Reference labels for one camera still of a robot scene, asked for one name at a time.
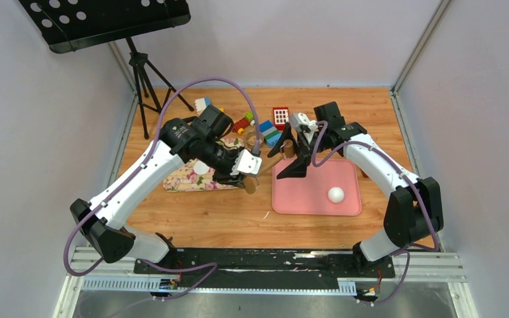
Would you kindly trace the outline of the wooden dough roller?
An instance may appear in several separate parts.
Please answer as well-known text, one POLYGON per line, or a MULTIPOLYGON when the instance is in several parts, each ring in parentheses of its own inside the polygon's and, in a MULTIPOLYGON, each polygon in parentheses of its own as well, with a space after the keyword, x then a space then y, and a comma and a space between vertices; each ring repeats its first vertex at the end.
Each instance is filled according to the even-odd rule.
POLYGON ((258 177, 270 171, 275 165, 283 161, 283 159, 293 158, 296 156, 294 142, 292 140, 285 140, 268 153, 268 158, 262 161, 262 166, 255 177, 247 176, 243 180, 244 190, 248 194, 254 194, 258 187, 258 177))

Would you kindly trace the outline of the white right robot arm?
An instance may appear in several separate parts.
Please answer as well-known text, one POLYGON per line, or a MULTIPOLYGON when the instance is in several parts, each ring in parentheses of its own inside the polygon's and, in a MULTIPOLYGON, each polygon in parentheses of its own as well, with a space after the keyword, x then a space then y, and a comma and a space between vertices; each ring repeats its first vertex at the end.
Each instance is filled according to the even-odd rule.
POLYGON ((316 118, 292 113, 280 142, 291 140, 294 161, 277 178, 307 176, 308 168, 324 165, 335 153, 354 163, 388 198, 381 230, 354 247, 352 267, 356 274, 369 276, 378 261, 414 246, 431 236, 432 252, 439 250, 437 233, 444 227, 440 184, 405 169, 389 156, 358 122, 348 123, 332 101, 314 108, 316 118))

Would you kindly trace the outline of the white dough ball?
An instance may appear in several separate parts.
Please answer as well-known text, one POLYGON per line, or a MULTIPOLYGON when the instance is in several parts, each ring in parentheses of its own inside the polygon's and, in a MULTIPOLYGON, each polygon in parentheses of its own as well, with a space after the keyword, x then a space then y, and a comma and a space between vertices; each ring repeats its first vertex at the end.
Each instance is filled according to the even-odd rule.
POLYGON ((341 187, 331 187, 327 192, 327 197, 330 202, 339 204, 345 199, 345 192, 341 187))

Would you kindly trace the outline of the pink rectangular tray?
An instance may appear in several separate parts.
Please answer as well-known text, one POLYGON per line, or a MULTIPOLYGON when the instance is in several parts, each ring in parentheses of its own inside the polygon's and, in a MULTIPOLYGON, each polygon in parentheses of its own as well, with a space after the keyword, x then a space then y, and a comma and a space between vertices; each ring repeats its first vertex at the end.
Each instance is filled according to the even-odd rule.
POLYGON ((276 175, 290 161, 272 168, 272 208, 287 215, 355 217, 362 211, 356 166, 346 159, 329 159, 324 165, 309 166, 306 177, 277 180, 276 175), (331 187, 341 187, 345 199, 339 204, 328 200, 331 187))

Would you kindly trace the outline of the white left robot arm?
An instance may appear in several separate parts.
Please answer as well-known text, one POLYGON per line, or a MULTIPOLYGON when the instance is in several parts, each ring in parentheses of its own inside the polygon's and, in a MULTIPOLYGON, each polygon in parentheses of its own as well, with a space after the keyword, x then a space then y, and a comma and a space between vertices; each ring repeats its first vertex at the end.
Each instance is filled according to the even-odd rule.
POLYGON ((152 235, 126 226, 137 206, 170 174, 191 160, 199 160, 215 172, 221 184, 242 187, 243 180, 260 172, 262 159, 256 150, 228 149, 219 144, 223 127, 197 117, 171 119, 137 160, 118 180, 90 201, 75 200, 70 206, 79 232, 100 255, 114 263, 124 257, 149 260, 167 274, 176 267, 176 255, 162 235, 152 235))

